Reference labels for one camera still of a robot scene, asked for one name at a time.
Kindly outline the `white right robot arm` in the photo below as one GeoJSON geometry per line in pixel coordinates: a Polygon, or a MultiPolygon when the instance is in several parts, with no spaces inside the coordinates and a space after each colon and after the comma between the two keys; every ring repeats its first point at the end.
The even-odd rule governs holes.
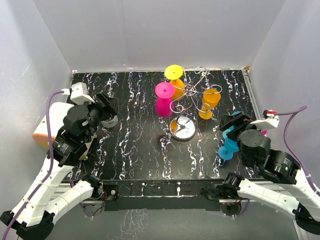
{"type": "Polygon", "coordinates": [[[261,177],[285,189],[289,195],[262,187],[232,172],[214,192],[223,198],[240,197],[259,202],[286,214],[303,230],[319,235],[320,190],[309,182],[297,159],[287,152],[272,149],[271,139],[262,133],[277,128],[279,121],[272,110],[265,110],[261,120],[253,120],[239,112],[224,114],[219,129],[229,131],[226,135],[236,143],[245,167],[257,167],[261,177]]]}

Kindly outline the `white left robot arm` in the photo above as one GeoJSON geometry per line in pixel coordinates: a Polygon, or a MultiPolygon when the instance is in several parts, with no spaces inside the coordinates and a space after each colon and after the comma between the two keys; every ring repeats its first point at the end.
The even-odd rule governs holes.
{"type": "Polygon", "coordinates": [[[61,181],[89,150],[99,124],[118,115],[118,100],[103,92],[96,94],[96,99],[83,93],[70,99],[74,104],[68,109],[55,138],[52,138],[50,126],[52,99],[47,101],[45,122],[49,150],[25,196],[12,210],[0,216],[6,225],[3,239],[14,229],[22,240],[44,240],[68,211],[88,198],[97,200],[103,195],[103,181],[89,173],[52,199],[61,181]]]}

